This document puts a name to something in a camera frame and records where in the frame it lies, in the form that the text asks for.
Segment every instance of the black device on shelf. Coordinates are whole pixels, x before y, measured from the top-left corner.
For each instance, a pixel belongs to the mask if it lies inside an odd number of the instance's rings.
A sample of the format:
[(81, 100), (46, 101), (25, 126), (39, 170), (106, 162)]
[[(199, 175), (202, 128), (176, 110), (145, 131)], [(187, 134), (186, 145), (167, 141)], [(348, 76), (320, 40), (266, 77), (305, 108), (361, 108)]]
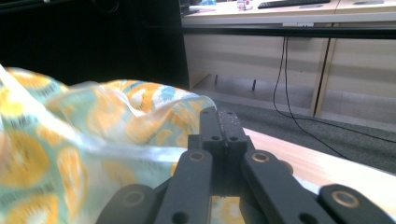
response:
[(232, 111), (205, 109), (200, 134), (174, 175), (156, 189), (130, 185), (109, 201), (97, 224), (210, 223), (211, 196), (240, 197), (246, 223), (394, 223), (356, 190), (304, 189), (273, 154), (256, 150)]
[(293, 7), (329, 3), (330, 0), (282, 0), (275, 2), (262, 2), (259, 4), (259, 9), (270, 7)]

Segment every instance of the dark background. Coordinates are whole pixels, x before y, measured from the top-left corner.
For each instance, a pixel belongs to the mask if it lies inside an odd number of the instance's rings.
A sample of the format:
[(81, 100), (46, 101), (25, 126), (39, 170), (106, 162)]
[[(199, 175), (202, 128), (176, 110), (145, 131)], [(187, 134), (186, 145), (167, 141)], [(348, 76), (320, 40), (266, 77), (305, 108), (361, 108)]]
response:
[[(105, 9), (116, 3), (100, 1)], [(146, 29), (181, 25), (178, 1), (120, 0), (119, 5), (114, 13), (98, 10), (90, 0), (0, 10), (0, 64), (68, 85), (128, 78), (187, 89), (182, 34)]]

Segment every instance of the wire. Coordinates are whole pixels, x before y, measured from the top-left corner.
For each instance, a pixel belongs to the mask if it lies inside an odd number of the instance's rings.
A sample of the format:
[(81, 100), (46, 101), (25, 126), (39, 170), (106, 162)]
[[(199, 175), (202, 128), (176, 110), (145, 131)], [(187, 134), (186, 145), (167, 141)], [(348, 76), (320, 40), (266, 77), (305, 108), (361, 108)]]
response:
[[(365, 135), (365, 136), (368, 136), (368, 137), (372, 137), (372, 138), (375, 138), (375, 139), (378, 139), (378, 140), (382, 140), (382, 141), (386, 141), (386, 142), (390, 142), (390, 143), (396, 143), (396, 141), (392, 141), (392, 140), (388, 140), (388, 139), (385, 139), (385, 138), (377, 137), (377, 136), (374, 136), (374, 135), (370, 135), (370, 134), (368, 134), (368, 133), (362, 133), (362, 132), (359, 132), (359, 131), (356, 131), (356, 130), (353, 130), (353, 129), (349, 129), (349, 128), (342, 127), (342, 126), (339, 126), (339, 125), (331, 124), (331, 123), (328, 123), (328, 122), (325, 122), (325, 121), (316, 120), (316, 119), (305, 119), (305, 118), (297, 118), (297, 117), (295, 117), (295, 116), (293, 115), (293, 113), (291, 112), (291, 109), (290, 109), (289, 92), (288, 92), (288, 74), (287, 74), (287, 68), (288, 68), (288, 46), (289, 46), (289, 38), (288, 38), (288, 37), (284, 37), (284, 38), (283, 38), (283, 47), (282, 47), (282, 58), (281, 58), (281, 61), (280, 61), (280, 66), (279, 66), (279, 74), (278, 74), (278, 76), (277, 76), (276, 86), (275, 86), (274, 95), (273, 95), (273, 104), (274, 104), (274, 108), (276, 109), (276, 111), (277, 111), (279, 114), (281, 114), (281, 115), (283, 115), (283, 116), (285, 116), (285, 117), (288, 117), (288, 118), (293, 119), (294, 123), (295, 123), (303, 132), (305, 132), (305, 133), (307, 133), (308, 135), (310, 135), (311, 137), (315, 138), (317, 141), (319, 141), (320, 143), (322, 143), (323, 145), (325, 145), (326, 147), (328, 147), (329, 149), (331, 149), (332, 151), (334, 151), (335, 153), (337, 153), (340, 157), (342, 157), (342, 158), (344, 158), (344, 159), (347, 159), (347, 160), (350, 160), (350, 159), (347, 158), (346, 156), (342, 155), (341, 153), (339, 153), (339, 152), (338, 152), (337, 150), (335, 150), (334, 148), (330, 147), (328, 144), (326, 144), (326, 143), (323, 142), (322, 140), (318, 139), (318, 138), (317, 138), (316, 136), (314, 136), (312, 133), (310, 133), (310, 132), (308, 132), (307, 130), (305, 130), (304, 128), (302, 128), (302, 127), (300, 126), (300, 124), (297, 122), (297, 119), (310, 120), (310, 121), (314, 121), (314, 122), (326, 124), (326, 125), (329, 125), (329, 126), (333, 126), (333, 127), (336, 127), (336, 128), (340, 128), (340, 129), (343, 129), (343, 130), (346, 130), (346, 131), (350, 131), (350, 132), (353, 132), (353, 133), (359, 133), (359, 134), (362, 134), (362, 135)], [(281, 74), (281, 72), (282, 72), (282, 65), (283, 65), (284, 55), (285, 55), (285, 47), (286, 47), (285, 71), (284, 71), (284, 73), (285, 73), (285, 88), (286, 88), (286, 98), (287, 98), (287, 102), (288, 102), (288, 109), (289, 109), (289, 112), (290, 112), (290, 116), (287, 115), (287, 114), (284, 114), (284, 113), (280, 112), (280, 111), (277, 109), (277, 107), (276, 107), (276, 89), (277, 89), (277, 85), (278, 85), (278, 83), (279, 83), (280, 74)]]

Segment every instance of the patterned fabric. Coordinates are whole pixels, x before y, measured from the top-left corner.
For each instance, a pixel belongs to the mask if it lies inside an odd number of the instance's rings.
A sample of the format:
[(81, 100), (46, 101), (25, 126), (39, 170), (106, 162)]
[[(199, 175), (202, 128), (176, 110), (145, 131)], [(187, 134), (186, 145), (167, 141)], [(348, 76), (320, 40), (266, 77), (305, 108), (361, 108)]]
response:
[[(1, 66), (0, 103), (0, 223), (12, 224), (94, 223), (118, 189), (157, 187), (214, 106), (156, 83), (67, 87)], [(214, 199), (213, 223), (241, 218), (237, 205)]]

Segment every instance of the wooden table surface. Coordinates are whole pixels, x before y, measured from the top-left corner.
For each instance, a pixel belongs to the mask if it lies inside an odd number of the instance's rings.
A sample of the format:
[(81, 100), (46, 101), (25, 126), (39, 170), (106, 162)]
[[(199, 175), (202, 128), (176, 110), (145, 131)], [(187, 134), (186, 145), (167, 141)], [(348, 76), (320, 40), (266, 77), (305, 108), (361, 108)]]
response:
[(245, 129), (245, 133), (256, 149), (269, 151), (288, 162), (293, 167), (293, 175), (319, 186), (337, 183), (351, 187), (396, 218), (395, 175), (249, 129)]

